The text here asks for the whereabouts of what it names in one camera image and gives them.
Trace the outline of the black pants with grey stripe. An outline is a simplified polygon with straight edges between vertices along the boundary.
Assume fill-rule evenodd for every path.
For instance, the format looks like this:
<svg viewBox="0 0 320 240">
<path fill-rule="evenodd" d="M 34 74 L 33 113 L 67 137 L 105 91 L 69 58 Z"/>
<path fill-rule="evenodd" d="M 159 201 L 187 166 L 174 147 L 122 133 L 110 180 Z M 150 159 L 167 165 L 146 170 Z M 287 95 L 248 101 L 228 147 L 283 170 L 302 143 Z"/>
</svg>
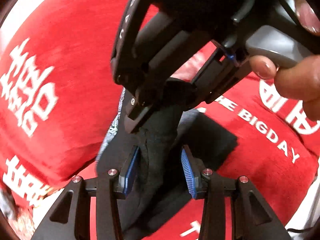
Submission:
<svg viewBox="0 0 320 240">
<path fill-rule="evenodd" d="M 124 118 L 130 101 L 131 94 L 122 91 L 118 113 L 97 156 L 97 173 L 121 167 L 132 148 L 140 148 L 133 189 L 119 201 L 118 210 L 124 239 L 143 239 L 191 199 L 181 164 L 183 145 L 216 171 L 236 148 L 237 137 L 198 110 L 182 112 L 177 106 L 157 111 L 137 133 L 129 134 Z"/>
</svg>

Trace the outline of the red embroidered pillow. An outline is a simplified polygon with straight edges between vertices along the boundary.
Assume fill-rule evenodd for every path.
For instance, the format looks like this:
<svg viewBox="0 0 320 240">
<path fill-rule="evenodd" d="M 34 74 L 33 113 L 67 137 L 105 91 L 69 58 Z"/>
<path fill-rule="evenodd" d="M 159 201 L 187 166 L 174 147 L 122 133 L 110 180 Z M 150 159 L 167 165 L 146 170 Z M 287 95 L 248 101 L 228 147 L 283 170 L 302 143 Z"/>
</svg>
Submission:
<svg viewBox="0 0 320 240">
<path fill-rule="evenodd" d="M 29 208 L 16 204 L 11 189 L 1 183 L 1 212 L 19 239 L 31 239 L 35 232 Z"/>
</svg>

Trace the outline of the red wedding bed blanket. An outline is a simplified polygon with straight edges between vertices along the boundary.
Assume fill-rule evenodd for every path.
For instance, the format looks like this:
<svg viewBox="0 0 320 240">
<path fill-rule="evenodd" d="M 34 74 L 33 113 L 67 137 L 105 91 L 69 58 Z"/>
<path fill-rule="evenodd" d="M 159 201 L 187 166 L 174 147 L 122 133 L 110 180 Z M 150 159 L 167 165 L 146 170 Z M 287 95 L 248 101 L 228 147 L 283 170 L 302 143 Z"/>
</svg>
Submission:
<svg viewBox="0 0 320 240">
<path fill-rule="evenodd" d="M 70 26 L 71 50 L 76 63 L 73 90 L 64 106 L 74 110 L 77 150 L 56 172 L 67 179 L 95 158 L 102 143 L 117 132 L 116 109 L 121 88 L 107 68 L 112 33 L 120 15 L 118 6 L 93 0 L 76 7 Z M 315 178 L 319 159 L 319 131 L 307 131 L 300 120 L 319 120 L 319 57 L 310 57 L 291 69 L 278 69 L 264 56 L 250 58 L 253 74 L 228 91 L 207 115 L 225 134 L 238 138 L 218 172 L 223 176 L 248 175 L 287 223 Z"/>
</svg>

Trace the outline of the red folded quilt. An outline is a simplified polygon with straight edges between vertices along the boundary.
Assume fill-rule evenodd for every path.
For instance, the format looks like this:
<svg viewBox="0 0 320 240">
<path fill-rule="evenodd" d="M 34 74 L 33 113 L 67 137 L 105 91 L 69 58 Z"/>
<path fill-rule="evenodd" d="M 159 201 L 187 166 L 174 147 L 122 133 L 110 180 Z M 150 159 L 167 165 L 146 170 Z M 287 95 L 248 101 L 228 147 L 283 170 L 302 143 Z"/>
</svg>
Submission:
<svg viewBox="0 0 320 240">
<path fill-rule="evenodd" d="M 110 55 L 128 0 L 44 0 L 1 57 L 1 185 L 39 206 L 94 161 L 122 88 Z"/>
</svg>

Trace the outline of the white bed sheet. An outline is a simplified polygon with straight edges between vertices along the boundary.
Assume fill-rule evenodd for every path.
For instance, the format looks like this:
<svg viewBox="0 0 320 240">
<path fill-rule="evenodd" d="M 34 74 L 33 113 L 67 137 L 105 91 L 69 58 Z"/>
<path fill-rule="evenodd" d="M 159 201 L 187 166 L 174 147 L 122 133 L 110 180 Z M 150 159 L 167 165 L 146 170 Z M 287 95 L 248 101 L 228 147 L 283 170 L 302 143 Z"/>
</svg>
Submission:
<svg viewBox="0 0 320 240">
<path fill-rule="evenodd" d="M 43 1 L 17 0 L 17 2 L 14 2 L 13 7 L 8 9 L 3 23 L 1 23 L 1 51 L 6 48 L 22 23 Z"/>
</svg>

